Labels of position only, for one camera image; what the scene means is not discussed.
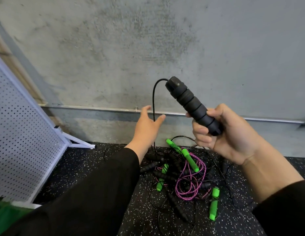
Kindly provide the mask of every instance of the person's left hand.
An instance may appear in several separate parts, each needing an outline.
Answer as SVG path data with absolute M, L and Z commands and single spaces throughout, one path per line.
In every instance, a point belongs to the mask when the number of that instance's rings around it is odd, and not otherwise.
M 142 161 L 144 155 L 148 151 L 148 148 L 150 148 L 150 146 L 157 138 L 159 127 L 166 118 L 166 115 L 161 115 L 154 122 L 148 117 L 147 111 L 150 109 L 150 105 L 142 108 L 141 116 L 135 127 L 134 137 L 132 141 L 126 146 L 137 154 L 139 162 Z

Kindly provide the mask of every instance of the metal pipe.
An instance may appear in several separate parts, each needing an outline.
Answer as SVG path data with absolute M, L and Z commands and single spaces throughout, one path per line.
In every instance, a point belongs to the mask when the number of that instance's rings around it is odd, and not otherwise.
M 76 105 L 59 105 L 59 104 L 39 104 L 42 108 L 62 108 L 62 109 L 78 109 L 78 110 L 93 110 L 93 111 L 107 111 L 107 112 L 123 112 L 123 113 L 140 113 L 140 109 L 126 109 L 126 108 L 102 108 L 102 107 L 88 107 L 88 106 L 76 106 Z M 161 115 L 172 115 L 172 116 L 185 116 L 185 113 L 179 112 L 166 112 L 166 111 L 155 111 L 155 114 Z M 262 118 L 262 117 L 248 117 L 242 116 L 247 121 L 257 122 L 277 122 L 277 123 L 292 123 L 292 124 L 303 124 L 305 120 L 294 120 L 294 119 L 280 119 L 280 118 Z

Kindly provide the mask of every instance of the person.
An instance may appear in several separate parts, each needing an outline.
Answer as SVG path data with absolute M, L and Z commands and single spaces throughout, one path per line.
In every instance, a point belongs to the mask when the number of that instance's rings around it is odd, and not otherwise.
M 15 222 L 3 236 L 117 235 L 139 179 L 140 163 L 165 115 L 155 122 L 142 108 L 132 141 L 65 192 Z M 259 203 L 253 214 L 266 234 L 305 235 L 305 181 L 283 155 L 225 104 L 207 111 L 224 125 L 222 135 L 192 122 L 199 146 L 238 164 Z

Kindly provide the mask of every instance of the jump rope handle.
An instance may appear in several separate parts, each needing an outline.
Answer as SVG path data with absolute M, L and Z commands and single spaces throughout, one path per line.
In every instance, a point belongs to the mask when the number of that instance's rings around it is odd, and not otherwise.
M 198 124 L 208 128 L 211 135 L 217 136 L 222 134 L 223 125 L 217 119 L 206 114 L 207 108 L 177 77 L 171 77 L 166 82 L 166 88 L 169 90 L 172 97 L 184 107 Z

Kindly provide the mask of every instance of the hand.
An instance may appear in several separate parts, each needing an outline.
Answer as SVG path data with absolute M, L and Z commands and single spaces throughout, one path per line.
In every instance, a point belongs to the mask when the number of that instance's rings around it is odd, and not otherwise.
M 224 132 L 214 137 L 208 134 L 208 128 L 193 120 L 195 142 L 201 147 L 209 147 L 235 164 L 242 165 L 265 141 L 249 123 L 225 104 L 218 105 L 216 109 L 208 109 L 207 114 L 222 122 Z
M 137 154 L 139 163 L 141 163 L 144 155 L 148 151 L 148 148 L 150 148 L 150 146 L 157 138 L 159 127 L 166 118 L 166 115 L 161 115 L 154 122 L 148 117 L 147 111 L 150 109 L 151 106 L 142 108 L 141 116 L 135 127 L 134 137 L 132 141 L 126 146 Z

